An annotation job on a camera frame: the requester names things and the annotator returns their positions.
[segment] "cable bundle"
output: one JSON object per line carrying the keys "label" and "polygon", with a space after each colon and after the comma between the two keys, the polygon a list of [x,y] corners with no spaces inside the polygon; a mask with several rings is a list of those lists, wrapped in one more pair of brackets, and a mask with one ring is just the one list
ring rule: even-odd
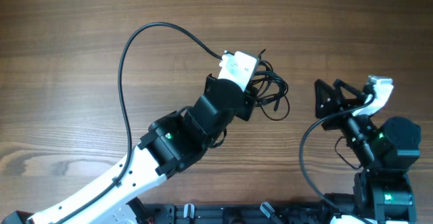
{"label": "cable bundle", "polygon": [[[287,92],[289,91],[289,85],[278,75],[273,71],[272,65],[266,61],[262,60],[262,54],[266,51],[266,49],[263,49],[259,55],[257,56],[259,59],[258,66],[265,67],[265,70],[256,71],[254,74],[254,77],[256,76],[262,76],[259,79],[252,79],[249,83],[249,85],[255,86],[259,83],[261,83],[260,87],[258,88],[258,95],[257,95],[257,101],[256,101],[256,107],[260,107],[265,114],[265,116],[271,120],[279,121],[284,120],[290,113],[290,103],[289,99],[287,98]],[[271,84],[274,83],[278,86],[278,92],[272,93],[270,95],[264,95],[268,89],[271,87]],[[286,115],[284,115],[281,118],[271,118],[266,112],[265,109],[263,109],[263,106],[266,106],[267,104],[270,104],[272,102],[275,102],[275,105],[273,107],[273,111],[276,112],[278,110],[279,101],[281,98],[284,98],[287,102],[288,109],[286,112]]]}

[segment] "black cable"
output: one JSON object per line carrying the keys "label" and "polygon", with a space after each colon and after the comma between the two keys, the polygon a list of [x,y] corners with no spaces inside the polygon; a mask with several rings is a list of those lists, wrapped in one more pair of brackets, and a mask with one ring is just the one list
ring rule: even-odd
{"label": "black cable", "polygon": [[325,116],[325,117],[322,118],[322,119],[319,119],[317,122],[313,123],[313,124],[312,124],[312,125],[311,125],[311,126],[310,126],[306,131],[305,131],[304,136],[302,136],[302,139],[301,139],[301,141],[300,141],[300,147],[299,147],[299,165],[300,165],[300,168],[301,168],[302,174],[304,175],[305,180],[306,180],[307,183],[310,185],[310,187],[311,187],[311,188],[316,192],[316,194],[319,195],[323,200],[325,200],[326,203],[328,203],[330,206],[334,207],[335,209],[340,210],[341,212],[343,212],[343,213],[345,213],[345,214],[351,215],[352,217],[354,217],[354,218],[356,218],[356,219],[358,219],[358,220],[360,220],[360,221],[362,221],[362,222],[364,222],[364,223],[367,223],[367,224],[373,224],[373,223],[371,223],[371,222],[368,221],[367,219],[364,219],[364,218],[362,218],[362,217],[358,217],[356,214],[353,214],[353,213],[351,213],[351,212],[348,211],[348,210],[345,210],[345,209],[343,209],[343,208],[340,208],[340,207],[336,206],[336,205],[335,205],[331,200],[329,200],[328,198],[326,198],[325,195],[323,195],[323,194],[320,192],[319,189],[317,189],[316,185],[313,183],[313,181],[311,181],[311,179],[310,179],[310,177],[309,177],[309,175],[308,175],[308,173],[307,173],[307,171],[306,171],[306,168],[305,168],[305,164],[304,164],[304,145],[305,145],[305,141],[306,141],[307,137],[309,136],[310,132],[311,132],[315,127],[319,126],[321,123],[323,123],[323,122],[325,122],[325,121],[327,121],[327,120],[331,120],[331,119],[336,118],[336,117],[339,117],[339,116],[344,116],[345,114],[348,114],[348,113],[354,112],[354,111],[356,111],[356,110],[359,110],[359,109],[361,109],[361,108],[365,108],[365,107],[369,106],[371,103],[373,103],[373,101],[374,101],[374,97],[375,97],[375,95],[373,95],[373,97],[371,97],[371,99],[370,99],[366,104],[364,104],[364,105],[362,105],[362,106],[358,106],[358,107],[356,107],[356,108],[352,108],[352,109],[344,110],[344,111],[341,111],[341,112],[337,112],[337,113],[334,113],[334,114],[331,114],[331,115]]}
{"label": "black cable", "polygon": [[344,157],[340,154],[340,153],[338,153],[338,151],[337,151],[337,145],[338,145],[338,143],[340,143],[340,141],[342,140],[342,139],[345,139],[345,137],[344,136],[341,136],[341,137],[339,137],[338,139],[337,139],[337,142],[336,142],[336,145],[334,146],[334,150],[336,151],[336,153],[337,153],[337,155],[347,164],[347,165],[349,165],[350,167],[352,167],[352,169],[353,170],[359,170],[359,169],[361,169],[361,167],[363,167],[361,164],[358,166],[358,167],[356,167],[356,166],[353,166],[351,163],[349,163],[346,159],[344,159]]}
{"label": "black cable", "polygon": [[[263,114],[270,120],[274,120],[274,121],[279,121],[279,120],[284,120],[290,113],[290,103],[289,103],[289,99],[287,98],[287,92],[289,91],[289,85],[278,75],[273,71],[273,67],[271,65],[271,63],[269,63],[266,60],[262,60],[262,54],[266,51],[266,49],[262,50],[258,57],[258,66],[263,66],[265,67],[265,70],[261,70],[261,71],[256,71],[254,73],[254,76],[263,76],[259,79],[252,79],[249,82],[249,85],[255,86],[259,83],[261,83],[260,87],[258,88],[258,95],[257,95],[257,101],[256,101],[256,106],[260,107],[261,110],[263,111]],[[263,96],[269,89],[269,87],[271,86],[271,84],[274,83],[278,86],[278,92],[277,93],[273,93],[270,95],[265,95]],[[265,109],[263,108],[263,106],[270,104],[272,102],[275,102],[273,111],[276,112],[278,110],[278,106],[279,106],[279,101],[281,98],[284,98],[285,101],[287,102],[288,105],[288,109],[286,114],[281,117],[281,118],[271,118],[265,111]]]}
{"label": "black cable", "polygon": [[131,161],[133,142],[132,142],[132,136],[131,136],[131,127],[129,126],[129,119],[128,119],[128,114],[127,114],[127,109],[126,109],[126,107],[124,105],[124,99],[123,99],[123,89],[122,89],[123,64],[124,64],[124,59],[125,59],[125,57],[127,55],[127,51],[129,49],[129,46],[133,42],[134,38],[139,33],[141,33],[141,31],[143,31],[143,30],[145,30],[147,28],[155,27],[155,26],[165,26],[165,27],[169,27],[169,28],[174,28],[175,30],[178,30],[178,31],[182,32],[183,34],[187,35],[189,38],[191,38],[193,41],[195,41],[199,46],[201,46],[205,51],[207,51],[214,58],[217,58],[219,60],[222,59],[221,56],[219,56],[215,52],[211,51],[197,37],[193,36],[190,32],[188,32],[184,28],[181,28],[181,27],[179,27],[179,26],[177,26],[175,24],[170,24],[170,23],[166,23],[166,22],[154,22],[154,23],[146,24],[145,26],[142,26],[141,28],[137,29],[131,35],[131,37],[129,37],[129,40],[128,40],[127,44],[124,46],[124,49],[123,49],[123,52],[122,52],[122,56],[120,57],[119,70],[118,70],[118,92],[119,92],[120,107],[122,109],[122,114],[123,114],[123,119],[124,119],[124,125],[126,127],[127,137],[128,137],[128,152],[127,152],[127,159],[125,161],[125,164],[124,164],[124,166],[123,166],[122,171],[120,172],[120,174],[115,178],[115,180],[113,180],[113,182],[104,191],[102,191],[101,193],[99,193],[92,200],[88,201],[88,203],[84,204],[80,208],[74,210],[69,215],[67,215],[64,218],[60,219],[56,224],[64,223],[68,219],[72,218],[76,214],[80,213],[81,211],[83,211],[84,209],[86,209],[87,207],[89,207],[90,205],[92,205],[93,203],[95,203],[96,201],[98,201],[102,196],[106,195],[114,186],[118,185],[118,183],[120,182],[120,180],[123,178],[124,174],[127,172],[128,168],[129,168],[129,163]]}

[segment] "wooden table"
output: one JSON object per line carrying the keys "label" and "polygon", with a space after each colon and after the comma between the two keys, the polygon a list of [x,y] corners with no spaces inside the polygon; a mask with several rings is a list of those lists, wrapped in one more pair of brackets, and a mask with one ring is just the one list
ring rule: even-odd
{"label": "wooden table", "polygon": [[[313,83],[339,78],[361,89],[368,74],[383,74],[395,89],[374,122],[406,116],[422,127],[421,158],[409,175],[419,222],[432,223],[432,7],[433,0],[0,0],[0,219],[62,201],[125,154],[120,53],[135,29],[166,21],[219,54],[267,48],[265,58],[290,85],[292,110],[282,122],[260,110],[249,122],[235,119],[222,147],[142,195],[145,203],[317,200],[298,165],[300,138],[315,121]],[[193,105],[206,76],[218,72],[217,60],[175,30],[139,35],[124,69],[133,139]],[[353,186],[355,172],[334,153],[339,136],[317,129],[306,146],[323,192]],[[339,150],[356,162],[343,143]]]}

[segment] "white connector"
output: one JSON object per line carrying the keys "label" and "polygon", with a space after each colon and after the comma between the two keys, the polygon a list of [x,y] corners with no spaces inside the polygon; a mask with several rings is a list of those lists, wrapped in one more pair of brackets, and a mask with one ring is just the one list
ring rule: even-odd
{"label": "white connector", "polygon": [[242,91],[245,91],[246,86],[256,72],[258,59],[243,51],[237,51],[235,55],[226,52],[219,66],[221,71],[218,79],[229,79],[239,85]]}
{"label": "white connector", "polygon": [[[375,91],[375,97],[373,102],[365,108],[356,110],[352,113],[353,116],[368,115],[371,116],[383,108],[391,96],[394,85],[392,85],[392,79],[384,76],[369,75],[367,84],[373,84],[373,90]],[[373,95],[368,95],[365,103],[369,102]]]}

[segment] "white plastic part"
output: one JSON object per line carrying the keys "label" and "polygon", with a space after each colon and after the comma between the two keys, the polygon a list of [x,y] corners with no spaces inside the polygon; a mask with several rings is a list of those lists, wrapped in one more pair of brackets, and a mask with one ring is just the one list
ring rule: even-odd
{"label": "white plastic part", "polygon": [[[72,211],[90,201],[106,189],[107,186],[111,184],[114,177],[119,175],[125,160],[126,156],[102,176],[98,177],[63,202],[31,216],[34,223],[56,223]],[[147,149],[140,150],[135,146],[133,148],[128,171],[122,178],[122,184],[118,187],[113,187],[105,196],[65,223],[111,223],[108,222],[108,220],[119,223],[116,222],[116,219],[120,220],[118,215],[131,215],[127,207],[125,207],[127,202],[137,197],[139,194],[161,185],[167,180],[166,175],[158,176],[155,171],[157,167],[159,167],[158,163]]]}
{"label": "white plastic part", "polygon": [[196,213],[196,207],[193,204],[186,204],[183,208],[183,218],[194,219],[194,214]]}
{"label": "white plastic part", "polygon": [[137,220],[135,219],[137,216],[135,215],[133,209],[129,207],[129,205],[125,204],[123,207],[120,207],[116,212],[110,213],[110,215],[103,220],[101,223],[103,224],[137,224]]}
{"label": "white plastic part", "polygon": [[218,79],[229,79],[239,85],[242,91],[254,76],[258,66],[258,60],[252,55],[237,51],[235,55],[226,53],[220,61]]}
{"label": "white plastic part", "polygon": [[[367,219],[373,224],[377,224],[377,221]],[[342,215],[341,218],[333,217],[329,224],[364,224],[364,222],[350,216],[350,215]],[[386,224],[408,224],[407,221],[387,221]]]}
{"label": "white plastic part", "polygon": [[[373,84],[373,90],[375,91],[376,95],[374,97],[373,103],[371,103],[369,106],[356,110],[352,113],[353,116],[358,115],[373,115],[378,110],[383,108],[388,101],[388,99],[391,96],[392,90],[394,89],[394,85],[392,85],[392,79],[386,78],[383,76],[374,76],[369,75],[368,76],[368,82],[367,84],[372,83]],[[368,95],[367,99],[365,100],[365,103],[369,102],[373,95]]]}
{"label": "white plastic part", "polygon": [[263,212],[263,214],[265,214],[267,218],[271,218],[272,213],[275,213],[275,210],[268,202],[263,202],[260,205],[260,210],[261,212]]}

